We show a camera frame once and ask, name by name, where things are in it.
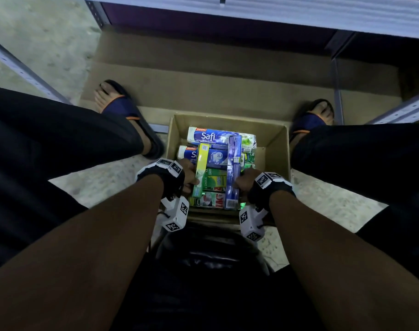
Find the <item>cardboard box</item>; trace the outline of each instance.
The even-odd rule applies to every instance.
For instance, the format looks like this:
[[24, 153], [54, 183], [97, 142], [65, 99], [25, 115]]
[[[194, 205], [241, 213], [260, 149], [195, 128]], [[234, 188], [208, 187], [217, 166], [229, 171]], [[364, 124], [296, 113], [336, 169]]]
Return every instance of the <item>cardboard box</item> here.
[[[204, 116], [196, 113], [175, 114], [171, 118], [168, 133], [166, 149], [168, 159], [175, 159], [179, 145], [186, 145], [188, 127], [255, 134], [257, 136], [256, 169], [276, 172], [290, 181], [289, 137], [284, 122], [211, 114]], [[239, 211], [190, 207], [188, 220], [239, 224]], [[266, 217], [264, 223], [274, 225]]]

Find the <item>flip-flop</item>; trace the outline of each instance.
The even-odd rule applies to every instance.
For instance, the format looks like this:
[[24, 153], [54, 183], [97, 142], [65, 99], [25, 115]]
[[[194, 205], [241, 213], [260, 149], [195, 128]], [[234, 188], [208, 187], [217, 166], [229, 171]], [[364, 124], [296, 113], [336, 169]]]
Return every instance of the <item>flip-flop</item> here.
[[312, 110], [314, 110], [314, 108], [322, 102], [326, 102], [327, 106], [332, 111], [332, 114], [335, 114], [334, 108], [326, 99], [317, 99], [309, 103], [308, 105], [302, 107], [302, 109], [298, 111], [298, 113], [295, 115], [294, 121], [289, 131], [289, 142], [291, 142], [298, 134], [308, 134], [311, 132], [312, 129], [322, 125], [326, 125], [326, 121], [323, 120], [322, 116], [312, 112]]
[[151, 141], [151, 150], [144, 157], [152, 160], [160, 158], [164, 154], [164, 144], [142, 116], [138, 107], [131, 99], [130, 94], [116, 81], [105, 80], [104, 82], [111, 85], [120, 96], [109, 102], [101, 114], [121, 115], [127, 120], [134, 120]]

